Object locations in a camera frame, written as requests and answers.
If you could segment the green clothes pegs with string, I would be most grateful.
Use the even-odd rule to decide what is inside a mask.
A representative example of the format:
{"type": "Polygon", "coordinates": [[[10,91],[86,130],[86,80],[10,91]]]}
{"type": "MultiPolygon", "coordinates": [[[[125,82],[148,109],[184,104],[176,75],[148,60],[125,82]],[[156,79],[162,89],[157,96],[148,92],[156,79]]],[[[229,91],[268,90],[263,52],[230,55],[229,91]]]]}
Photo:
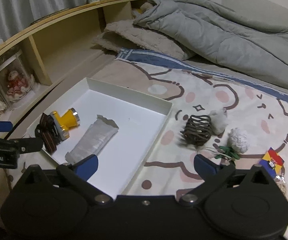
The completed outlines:
{"type": "Polygon", "coordinates": [[[236,153],[232,147],[219,146],[218,153],[215,155],[215,159],[222,159],[228,164],[235,165],[235,161],[240,160],[241,157],[236,153]]]}

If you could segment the grey toilet seat cushion packet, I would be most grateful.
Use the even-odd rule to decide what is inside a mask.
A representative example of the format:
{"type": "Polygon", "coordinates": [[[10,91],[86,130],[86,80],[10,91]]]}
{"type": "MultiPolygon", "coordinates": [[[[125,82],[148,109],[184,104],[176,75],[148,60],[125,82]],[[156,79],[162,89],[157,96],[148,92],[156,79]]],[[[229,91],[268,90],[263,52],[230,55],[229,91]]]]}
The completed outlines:
{"type": "Polygon", "coordinates": [[[70,152],[65,155],[69,164],[76,164],[89,155],[98,155],[110,139],[119,131],[114,120],[98,115],[85,134],[70,152]]]}

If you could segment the yellow headlamp with strap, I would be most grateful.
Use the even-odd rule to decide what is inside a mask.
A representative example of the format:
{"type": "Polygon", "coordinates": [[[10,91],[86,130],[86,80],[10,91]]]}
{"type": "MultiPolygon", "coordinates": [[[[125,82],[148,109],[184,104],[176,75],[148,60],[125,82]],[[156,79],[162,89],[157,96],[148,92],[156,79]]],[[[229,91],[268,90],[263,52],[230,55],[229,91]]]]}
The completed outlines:
{"type": "Polygon", "coordinates": [[[80,125],[80,118],[74,108],[70,108],[63,116],[57,111],[49,115],[42,113],[35,128],[35,136],[43,140],[46,152],[53,154],[57,146],[69,138],[69,130],[80,125]]]}

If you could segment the doll in clear case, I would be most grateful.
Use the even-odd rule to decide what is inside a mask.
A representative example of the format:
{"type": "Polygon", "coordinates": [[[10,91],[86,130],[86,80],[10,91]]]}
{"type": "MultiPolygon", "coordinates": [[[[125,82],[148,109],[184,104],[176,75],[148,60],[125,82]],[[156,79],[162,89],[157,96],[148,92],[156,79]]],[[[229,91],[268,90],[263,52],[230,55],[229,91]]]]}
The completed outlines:
{"type": "Polygon", "coordinates": [[[0,92],[7,104],[16,109],[35,95],[35,79],[24,67],[22,50],[0,63],[0,92]]]}

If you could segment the cartoon bear print blanket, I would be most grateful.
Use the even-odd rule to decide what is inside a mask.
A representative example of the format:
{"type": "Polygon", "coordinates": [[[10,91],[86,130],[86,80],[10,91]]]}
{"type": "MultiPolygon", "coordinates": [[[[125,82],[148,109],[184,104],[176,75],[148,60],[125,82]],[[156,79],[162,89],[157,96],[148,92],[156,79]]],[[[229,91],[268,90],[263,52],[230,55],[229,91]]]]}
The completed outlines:
{"type": "Polygon", "coordinates": [[[134,195],[181,197],[200,185],[193,160],[200,153],[213,159],[226,146],[232,128],[247,132],[249,149],[236,161],[249,169],[273,148],[283,159],[288,184],[288,92],[212,64],[183,62],[143,50],[123,50],[94,78],[147,93],[172,103],[171,117],[155,150],[127,189],[134,195]],[[185,145],[181,132],[191,115],[225,108],[228,126],[200,148],[185,145]]]}

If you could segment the wooden headboard shelf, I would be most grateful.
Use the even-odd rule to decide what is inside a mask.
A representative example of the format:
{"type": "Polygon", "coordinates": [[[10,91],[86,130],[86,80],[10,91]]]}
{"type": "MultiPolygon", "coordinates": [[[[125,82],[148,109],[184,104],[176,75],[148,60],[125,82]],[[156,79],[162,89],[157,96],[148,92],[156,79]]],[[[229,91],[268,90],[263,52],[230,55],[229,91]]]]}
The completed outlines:
{"type": "Polygon", "coordinates": [[[66,80],[93,76],[114,54],[92,44],[109,23],[130,20],[147,0],[103,0],[66,9],[38,20],[0,44],[0,63],[22,50],[23,64],[35,79],[34,97],[12,109],[0,92],[0,120],[18,122],[66,80]]]}

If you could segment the colourful playing card box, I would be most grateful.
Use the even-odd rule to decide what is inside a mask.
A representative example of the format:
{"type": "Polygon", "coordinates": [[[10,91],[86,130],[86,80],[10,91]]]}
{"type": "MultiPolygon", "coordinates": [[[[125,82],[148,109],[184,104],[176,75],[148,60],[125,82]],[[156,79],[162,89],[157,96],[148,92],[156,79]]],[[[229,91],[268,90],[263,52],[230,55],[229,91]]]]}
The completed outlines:
{"type": "Polygon", "coordinates": [[[259,164],[272,178],[275,178],[281,172],[284,159],[273,148],[270,148],[259,161],[259,164]]]}

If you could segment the white shallow box tray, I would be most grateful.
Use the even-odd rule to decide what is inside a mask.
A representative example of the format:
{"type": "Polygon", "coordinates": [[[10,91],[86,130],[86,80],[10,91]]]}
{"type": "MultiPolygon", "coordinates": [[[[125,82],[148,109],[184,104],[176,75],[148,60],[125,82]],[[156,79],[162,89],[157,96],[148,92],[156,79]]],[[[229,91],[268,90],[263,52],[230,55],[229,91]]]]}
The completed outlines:
{"type": "Polygon", "coordinates": [[[79,174],[116,198],[151,153],[172,107],[152,95],[84,78],[43,112],[62,139],[49,157],[59,165],[94,157],[79,174]]]}

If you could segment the clear bag of rubber bands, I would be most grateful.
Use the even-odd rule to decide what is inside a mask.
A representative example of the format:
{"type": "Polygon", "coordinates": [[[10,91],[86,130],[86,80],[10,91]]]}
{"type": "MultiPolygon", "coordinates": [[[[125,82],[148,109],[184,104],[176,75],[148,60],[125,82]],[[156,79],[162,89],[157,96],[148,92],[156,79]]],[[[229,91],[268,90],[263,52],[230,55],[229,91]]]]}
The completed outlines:
{"type": "Polygon", "coordinates": [[[280,172],[280,174],[277,174],[274,181],[279,187],[280,191],[283,193],[283,195],[288,199],[288,184],[285,180],[284,173],[280,172]]]}

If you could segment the grey quilted duvet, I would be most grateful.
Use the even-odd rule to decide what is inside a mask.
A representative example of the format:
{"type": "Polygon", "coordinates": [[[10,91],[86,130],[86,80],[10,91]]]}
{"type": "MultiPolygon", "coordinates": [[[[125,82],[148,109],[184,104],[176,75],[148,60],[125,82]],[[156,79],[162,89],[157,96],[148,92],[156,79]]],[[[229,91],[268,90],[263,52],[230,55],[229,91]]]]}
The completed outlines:
{"type": "Polygon", "coordinates": [[[288,89],[288,27],[250,20],[210,0],[148,0],[135,25],[205,59],[288,89]]]}

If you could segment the beige fluffy pillow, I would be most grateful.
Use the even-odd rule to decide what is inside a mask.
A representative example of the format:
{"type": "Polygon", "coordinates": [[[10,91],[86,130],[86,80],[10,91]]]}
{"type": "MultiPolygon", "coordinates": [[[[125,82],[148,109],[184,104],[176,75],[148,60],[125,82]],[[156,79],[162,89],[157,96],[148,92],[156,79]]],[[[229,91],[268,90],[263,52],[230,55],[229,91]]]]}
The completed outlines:
{"type": "Polygon", "coordinates": [[[195,55],[169,36],[133,23],[133,20],[122,20],[107,24],[103,33],[92,39],[92,44],[116,53],[123,48],[151,50],[182,61],[195,55]]]}

